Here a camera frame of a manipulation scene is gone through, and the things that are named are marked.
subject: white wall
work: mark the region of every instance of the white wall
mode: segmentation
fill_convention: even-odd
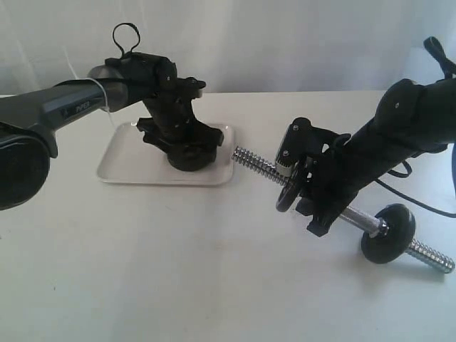
[[[453,0],[0,0],[0,93],[72,78],[64,47],[79,76],[118,56],[121,21],[208,91],[384,89],[440,77],[422,41],[456,57],[455,19]]]

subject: white table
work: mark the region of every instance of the white table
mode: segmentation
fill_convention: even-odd
[[[206,94],[194,105],[272,159],[293,118],[353,133],[381,95]],[[113,114],[140,116],[142,104]],[[406,255],[372,264],[341,220],[315,237],[307,218],[275,210],[278,185],[240,165],[214,188],[104,184],[95,169],[112,134],[101,111],[59,131],[43,189],[0,213],[0,341],[455,340],[456,274]],[[411,164],[409,179],[384,179],[454,210],[450,153]],[[375,214],[392,202],[404,201],[374,184],[353,205]],[[409,208],[416,237],[456,257],[455,221]]]

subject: white string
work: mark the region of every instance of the white string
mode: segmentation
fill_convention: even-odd
[[[108,95],[106,94],[106,90],[104,89],[104,87],[101,85],[100,82],[98,82],[97,80],[93,79],[93,78],[79,78],[78,75],[76,74],[73,66],[71,65],[71,62],[70,62],[70,58],[68,57],[68,52],[66,50],[66,47],[63,45],[62,46],[62,49],[63,49],[63,53],[65,54],[65,58],[66,58],[66,63],[68,64],[68,67],[70,68],[70,71],[71,73],[73,74],[73,77],[75,78],[75,80],[87,80],[87,81],[92,81],[94,82],[98,87],[100,87],[101,91],[103,92],[103,96],[105,98],[105,106],[103,108],[101,108],[102,110],[104,110],[107,114],[108,114],[108,117],[109,117],[109,121],[111,122],[111,125],[113,126],[113,128],[115,128],[115,124],[114,124],[114,121],[113,121],[113,117],[111,115],[111,111],[109,110],[109,105],[108,105]]]

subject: white tray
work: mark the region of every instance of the white tray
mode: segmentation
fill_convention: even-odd
[[[98,166],[97,176],[103,182],[143,185],[214,186],[228,182],[233,175],[234,131],[219,123],[208,125],[222,130],[224,141],[217,148],[215,162],[202,170],[176,170],[165,153],[143,142],[144,133],[139,132],[134,123],[123,123],[115,130]]]

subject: white tabletop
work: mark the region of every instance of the white tabletop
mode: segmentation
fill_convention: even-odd
[[[238,145],[273,159],[298,116],[355,132],[382,92],[206,94],[197,117],[235,129]],[[116,124],[147,116],[142,104]],[[113,127],[97,111],[57,134],[48,181],[0,213],[0,341],[454,341],[456,274],[410,256],[378,266],[361,231],[328,235],[275,210],[280,187],[235,165],[213,188],[109,185],[95,170]],[[454,210],[450,153],[383,179]],[[354,206],[375,214],[404,202],[378,185]],[[456,257],[455,221],[413,205],[416,237]]]

